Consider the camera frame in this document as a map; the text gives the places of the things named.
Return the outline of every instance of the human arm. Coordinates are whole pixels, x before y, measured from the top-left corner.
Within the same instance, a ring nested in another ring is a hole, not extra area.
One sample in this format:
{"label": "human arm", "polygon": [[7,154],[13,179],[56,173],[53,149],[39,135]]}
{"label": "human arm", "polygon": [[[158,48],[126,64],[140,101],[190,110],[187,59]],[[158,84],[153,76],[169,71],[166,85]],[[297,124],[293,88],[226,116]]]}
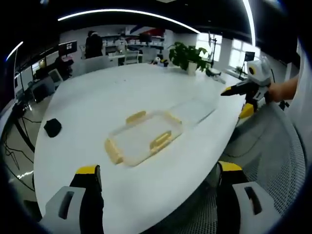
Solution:
{"label": "human arm", "polygon": [[284,83],[272,83],[269,87],[270,100],[280,102],[282,100],[293,99],[296,93],[298,79],[299,74]]}

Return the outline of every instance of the computer screen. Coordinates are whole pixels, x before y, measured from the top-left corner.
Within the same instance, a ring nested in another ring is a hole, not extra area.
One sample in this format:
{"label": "computer screen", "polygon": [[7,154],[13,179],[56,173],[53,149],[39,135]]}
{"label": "computer screen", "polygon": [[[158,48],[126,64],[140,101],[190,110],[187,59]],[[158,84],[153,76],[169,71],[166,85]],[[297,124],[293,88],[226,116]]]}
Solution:
{"label": "computer screen", "polygon": [[58,45],[58,55],[64,56],[77,51],[77,41],[69,41]]}
{"label": "computer screen", "polygon": [[246,62],[253,61],[254,60],[254,54],[255,54],[254,52],[246,51],[244,61],[246,61]]}

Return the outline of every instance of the clear plastic container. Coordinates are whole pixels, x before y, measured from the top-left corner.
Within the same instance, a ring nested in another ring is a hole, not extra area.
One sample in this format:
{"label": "clear plastic container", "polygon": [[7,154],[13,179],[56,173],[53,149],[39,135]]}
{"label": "clear plastic container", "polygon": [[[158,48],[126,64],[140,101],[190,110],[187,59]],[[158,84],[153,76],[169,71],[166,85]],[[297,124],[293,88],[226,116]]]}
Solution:
{"label": "clear plastic container", "polygon": [[215,110],[215,105],[198,98],[182,102],[169,111],[138,112],[126,125],[111,132],[105,150],[114,164],[136,166],[165,148]]}
{"label": "clear plastic container", "polygon": [[168,112],[139,112],[127,118],[125,126],[111,132],[105,149],[115,164],[136,166],[155,155],[182,132],[181,121]]}

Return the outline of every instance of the potted plant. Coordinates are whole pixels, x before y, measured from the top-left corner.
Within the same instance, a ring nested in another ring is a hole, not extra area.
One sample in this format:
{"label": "potted plant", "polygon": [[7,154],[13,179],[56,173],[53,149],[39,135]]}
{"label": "potted plant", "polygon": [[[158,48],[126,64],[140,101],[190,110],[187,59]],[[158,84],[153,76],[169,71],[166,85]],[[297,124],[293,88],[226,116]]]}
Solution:
{"label": "potted plant", "polygon": [[196,49],[195,46],[186,46],[182,42],[174,43],[174,48],[170,50],[169,59],[183,70],[188,71],[190,76],[195,76],[196,69],[200,68],[203,72],[206,62],[199,56],[200,52],[207,52],[204,48]]}
{"label": "potted plant", "polygon": [[247,73],[245,73],[241,67],[236,67],[236,68],[234,69],[234,71],[235,71],[237,74],[245,74],[245,75],[247,75]]}

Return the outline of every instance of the desk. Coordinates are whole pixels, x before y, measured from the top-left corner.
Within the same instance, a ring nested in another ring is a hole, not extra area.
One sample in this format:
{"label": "desk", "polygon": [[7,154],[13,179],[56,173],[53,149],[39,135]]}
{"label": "desk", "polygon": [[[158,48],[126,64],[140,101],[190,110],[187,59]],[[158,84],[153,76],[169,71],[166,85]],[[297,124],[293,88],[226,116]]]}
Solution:
{"label": "desk", "polygon": [[122,58],[124,58],[124,57],[125,57],[125,55],[113,55],[113,56],[108,56],[109,59],[122,59]]}
{"label": "desk", "polygon": [[[100,165],[105,234],[137,234],[181,205],[217,163],[236,126],[244,96],[221,97],[239,80],[222,75],[226,85],[197,71],[132,64],[85,74],[63,82],[40,127],[34,162],[36,197],[42,215],[48,200],[68,186],[76,170]],[[155,156],[136,167],[114,165],[104,150],[109,132],[126,117],[167,110],[200,94],[218,108]],[[60,134],[49,138],[45,122],[57,118]]]}

